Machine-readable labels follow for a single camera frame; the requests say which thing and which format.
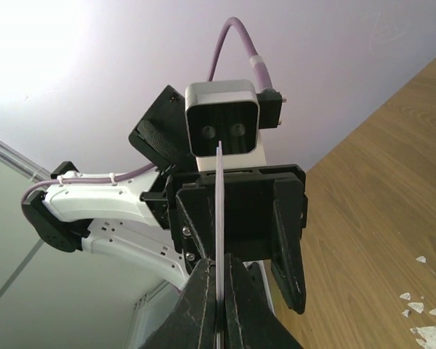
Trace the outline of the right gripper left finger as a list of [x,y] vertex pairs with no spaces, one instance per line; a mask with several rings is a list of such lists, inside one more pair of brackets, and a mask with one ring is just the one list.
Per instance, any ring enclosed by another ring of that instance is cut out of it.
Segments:
[[215,348],[216,310],[215,266],[200,260],[173,311],[143,348]]

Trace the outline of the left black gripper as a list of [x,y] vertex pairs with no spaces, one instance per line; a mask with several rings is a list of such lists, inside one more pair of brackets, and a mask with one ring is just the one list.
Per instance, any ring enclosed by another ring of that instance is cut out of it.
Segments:
[[[300,241],[307,224],[306,174],[297,165],[226,171],[225,252],[242,261],[271,260],[287,306],[303,314],[306,287]],[[187,269],[215,259],[215,175],[175,174],[166,182],[174,247]]]

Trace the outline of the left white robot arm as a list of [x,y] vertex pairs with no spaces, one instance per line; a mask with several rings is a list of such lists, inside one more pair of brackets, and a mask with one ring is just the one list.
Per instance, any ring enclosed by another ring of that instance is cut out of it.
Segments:
[[55,249],[120,257],[178,288],[220,252],[270,260],[287,306],[303,313],[306,175],[267,165],[259,135],[279,125],[283,101],[244,80],[194,83],[184,94],[166,87],[129,135],[147,166],[82,174],[63,162],[23,196],[23,214]]

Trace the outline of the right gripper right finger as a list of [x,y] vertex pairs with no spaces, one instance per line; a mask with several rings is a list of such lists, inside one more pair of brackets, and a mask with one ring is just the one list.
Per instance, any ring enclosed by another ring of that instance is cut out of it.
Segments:
[[301,348],[268,308],[243,263],[225,255],[225,347]]

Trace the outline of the white blossom card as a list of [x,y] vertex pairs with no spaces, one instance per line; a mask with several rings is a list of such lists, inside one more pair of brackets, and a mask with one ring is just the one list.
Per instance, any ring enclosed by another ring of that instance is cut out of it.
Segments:
[[224,169],[222,142],[218,142],[216,154],[215,178],[215,276],[216,276],[216,302],[217,302],[217,339],[216,348],[223,348],[224,316],[225,316],[225,224],[224,224]]

